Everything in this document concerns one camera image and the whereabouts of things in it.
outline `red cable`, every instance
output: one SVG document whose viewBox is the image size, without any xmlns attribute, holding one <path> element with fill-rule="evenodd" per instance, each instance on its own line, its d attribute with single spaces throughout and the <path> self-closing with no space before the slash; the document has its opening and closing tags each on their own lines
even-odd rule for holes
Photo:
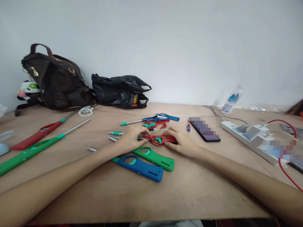
<svg viewBox="0 0 303 227">
<path fill-rule="evenodd" d="M 279 120 L 279 119 L 272 120 L 272 121 L 269 121 L 269 122 L 267 122 L 267 123 L 269 124 L 269 123 L 272 123 L 273 121 L 282 121 L 282 122 L 284 122 L 284 123 L 288 124 L 288 125 L 289 125 L 289 126 L 292 128 L 292 130 L 294 131 L 294 137 L 295 137 L 295 138 L 297 138 L 297 131 L 294 129 L 294 127 L 293 127 L 291 124 L 289 124 L 289 123 L 288 123 L 288 122 L 286 122 L 286 121 Z"/>
<path fill-rule="evenodd" d="M 276 220 L 276 222 L 277 222 L 278 227 L 280 227 L 280 224 L 279 224 L 279 222 L 278 222 L 278 219 L 275 218 L 275 220 Z"/>
<path fill-rule="evenodd" d="M 278 120 L 278 119 L 269 121 L 268 124 L 271 123 L 271 122 L 273 122 L 273 121 L 282 121 L 282 122 L 288 124 L 288 125 L 293 129 L 293 131 L 294 131 L 294 137 L 297 138 L 297 131 L 294 129 L 294 127 L 293 127 L 291 124 L 289 124 L 289 123 L 286 122 L 286 121 Z M 285 170 L 284 170 L 284 168 L 283 168 L 283 166 L 282 166 L 282 163 L 281 163 L 281 158 L 279 158 L 279 166 L 280 166 L 281 170 L 284 172 L 284 174 L 290 179 L 290 181 L 291 181 L 291 182 L 292 182 L 300 191 L 303 191 L 303 190 L 295 183 L 295 181 L 294 181 L 294 180 L 285 172 Z"/>
<path fill-rule="evenodd" d="M 284 172 L 284 174 L 290 179 L 290 181 L 300 190 L 300 191 L 303 191 L 300 187 L 299 187 L 299 185 L 297 185 L 296 183 L 295 183 L 295 181 L 285 172 L 285 170 L 284 170 L 284 168 L 283 168 L 283 166 L 282 166 L 282 164 L 281 164 L 281 159 L 279 158 L 279 166 L 281 167 L 281 169 L 282 169 L 282 171 Z"/>
</svg>

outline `black bag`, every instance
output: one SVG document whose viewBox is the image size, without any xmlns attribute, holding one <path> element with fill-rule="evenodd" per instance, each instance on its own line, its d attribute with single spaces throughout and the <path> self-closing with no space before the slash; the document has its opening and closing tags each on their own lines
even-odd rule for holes
<svg viewBox="0 0 303 227">
<path fill-rule="evenodd" d="M 149 89 L 143 89 L 141 86 L 148 86 Z M 136 76 L 106 78 L 98 74 L 92 74 L 92 87 L 100 104 L 123 109 L 145 108 L 148 98 L 142 93 L 152 89 Z M 138 94 L 137 106 L 132 107 L 136 94 Z M 146 100 L 146 102 L 141 104 L 140 100 Z"/>
<path fill-rule="evenodd" d="M 48 55 L 36 53 L 38 45 L 44 46 Z M 52 110 L 72 111 L 97 103 L 79 67 L 66 58 L 53 55 L 49 47 L 43 44 L 31 45 L 30 54 L 23 58 L 21 64 L 39 85 L 42 106 Z"/>
</svg>

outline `hand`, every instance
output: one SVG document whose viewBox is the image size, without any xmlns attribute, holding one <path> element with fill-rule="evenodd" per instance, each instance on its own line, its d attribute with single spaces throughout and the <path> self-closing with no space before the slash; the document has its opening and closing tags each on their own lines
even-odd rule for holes
<svg viewBox="0 0 303 227">
<path fill-rule="evenodd" d="M 170 127 L 168 130 L 163 132 L 162 135 L 172 135 L 175 137 L 178 144 L 166 142 L 165 146 L 170 147 L 188 157 L 194 157 L 199 152 L 200 147 L 187 135 L 181 133 L 176 127 Z"/>
<path fill-rule="evenodd" d="M 148 142 L 147 139 L 137 140 L 140 133 L 143 137 L 150 135 L 150 132 L 146 127 L 133 126 L 115 142 L 114 146 L 118 149 L 119 155 L 133 151 Z"/>
</svg>

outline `brown strap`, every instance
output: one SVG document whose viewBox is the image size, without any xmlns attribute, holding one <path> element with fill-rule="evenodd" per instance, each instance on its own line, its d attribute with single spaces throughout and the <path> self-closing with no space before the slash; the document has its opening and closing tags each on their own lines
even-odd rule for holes
<svg viewBox="0 0 303 227">
<path fill-rule="evenodd" d="M 63 62 L 62 60 L 60 60 L 60 59 L 54 57 L 54 56 L 53 56 L 53 53 L 52 53 L 51 50 L 50 50 L 50 48 L 49 48 L 48 46 L 43 45 L 43 44 L 32 44 L 32 45 L 31 45 L 31 52 L 29 53 L 30 55 L 36 53 L 36 47 L 37 47 L 38 45 L 44 46 L 44 47 L 46 48 L 47 54 L 48 54 L 49 57 L 51 57 L 51 58 L 54 59 L 55 61 Z"/>
</svg>

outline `brown handbag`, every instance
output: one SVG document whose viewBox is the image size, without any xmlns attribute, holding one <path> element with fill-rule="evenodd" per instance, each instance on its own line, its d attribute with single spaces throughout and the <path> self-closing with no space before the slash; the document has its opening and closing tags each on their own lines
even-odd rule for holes
<svg viewBox="0 0 303 227">
<path fill-rule="evenodd" d="M 38 45 L 44 46 L 48 55 L 36 53 Z M 42 101 L 40 104 L 52 110 L 72 111 L 82 106 L 97 103 L 85 83 L 79 67 L 59 55 L 53 55 L 43 44 L 31 45 L 31 52 L 21 61 L 33 80 L 39 85 Z"/>
</svg>

